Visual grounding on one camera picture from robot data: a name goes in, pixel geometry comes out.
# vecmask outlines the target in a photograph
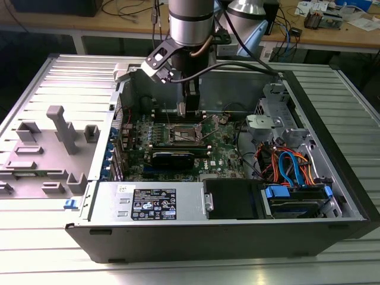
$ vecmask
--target wooden workbench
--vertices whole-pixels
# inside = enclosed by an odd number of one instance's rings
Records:
[[[284,11],[285,18],[291,23],[292,27],[302,29],[300,43],[313,44],[313,45],[328,45],[328,46],[349,46],[360,48],[380,48],[380,29],[373,31],[364,31],[353,25],[344,22],[340,30],[331,28],[319,28],[311,30],[304,28],[304,17],[295,15],[298,0],[282,0],[281,7]],[[380,8],[371,6],[368,13],[380,14]],[[282,13],[278,11],[277,15],[282,17]],[[365,17],[371,19],[373,15],[366,15]],[[264,36],[262,40],[282,42],[284,36],[280,31],[280,26],[275,25],[270,36]]]
[[[374,31],[364,31],[350,24],[344,23],[340,30],[320,28],[310,30],[303,27],[304,17],[295,16],[295,6],[298,0],[282,0],[281,6],[285,17],[292,23],[292,26],[303,30],[299,42],[299,48],[321,49],[321,50],[341,50],[356,52],[376,52],[380,48],[380,29]],[[102,36],[102,37],[123,37],[149,39],[151,37],[152,24],[150,21],[151,10],[146,10],[138,15],[138,23],[124,20],[121,17],[107,15],[101,10],[93,18],[77,17],[70,15],[50,15],[17,13],[7,0],[8,6],[15,17],[30,32],[36,33],[56,33],[69,34],[73,37],[78,53],[86,53],[83,45],[82,36]],[[139,3],[137,0],[119,0],[119,6],[133,5]],[[144,8],[151,7],[151,1],[147,1],[138,7],[131,7],[124,12],[135,12]],[[114,3],[106,7],[108,12],[116,14]],[[371,7],[371,13],[379,13],[380,8]],[[169,28],[168,7],[161,6],[162,30],[165,34]],[[0,1],[0,30],[18,30],[21,27],[13,20],[9,12],[5,9],[4,3]],[[274,48],[284,40],[280,27],[275,25],[270,36],[264,36],[263,46]]]

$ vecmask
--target motherboard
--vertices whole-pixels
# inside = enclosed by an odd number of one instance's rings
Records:
[[[181,121],[168,114],[157,117],[142,115],[123,125],[125,181],[244,178],[234,145],[235,125],[228,117],[203,114]]]

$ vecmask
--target warning label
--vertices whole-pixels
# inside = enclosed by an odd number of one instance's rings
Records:
[[[176,189],[135,189],[132,219],[176,220]]]

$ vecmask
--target slotted aluminum surface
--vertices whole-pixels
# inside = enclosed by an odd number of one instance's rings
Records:
[[[109,89],[112,86],[108,85],[112,83],[111,69],[117,62],[125,60],[121,57],[61,56],[56,63],[48,66],[48,69],[53,67],[41,88],[57,87],[55,83],[65,81],[73,88],[93,88],[94,82],[103,89]],[[380,210],[380,191],[376,186],[380,182],[380,133],[377,123],[371,120],[376,114],[366,107],[367,103],[362,101],[360,95],[354,95],[354,90],[343,82],[341,75],[328,66],[273,64],[273,68],[294,71]],[[105,103],[102,101],[104,95],[93,97],[98,100],[96,104]],[[34,98],[42,101],[35,100],[33,104],[49,102],[43,100],[42,93],[34,95]],[[45,98],[73,103],[67,105],[66,110],[71,110],[74,118],[78,114],[76,112],[82,110],[77,106],[78,96]],[[93,102],[80,104],[91,104],[95,108]],[[94,112],[101,112],[101,106],[96,105],[96,108],[100,109]],[[64,211],[64,203],[65,199],[0,200],[0,284],[380,283],[380,229],[359,240],[339,242],[318,256],[309,258],[96,264],[64,231],[65,223],[73,221],[78,214]]]

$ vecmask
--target metal table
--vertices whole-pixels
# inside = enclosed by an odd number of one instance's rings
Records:
[[[78,129],[99,121],[115,88],[113,69],[123,57],[49,58],[0,126],[0,164],[18,139],[20,121],[61,102]],[[142,58],[133,58],[141,62]],[[380,210],[380,117],[349,80],[326,65],[272,64],[292,70]],[[103,94],[85,96],[83,88]],[[83,120],[81,110],[88,112]],[[40,124],[47,124],[39,119]],[[380,230],[337,243],[316,257],[227,261],[96,264],[64,231],[78,214],[66,199],[0,200],[2,284],[359,284],[380,280]]]

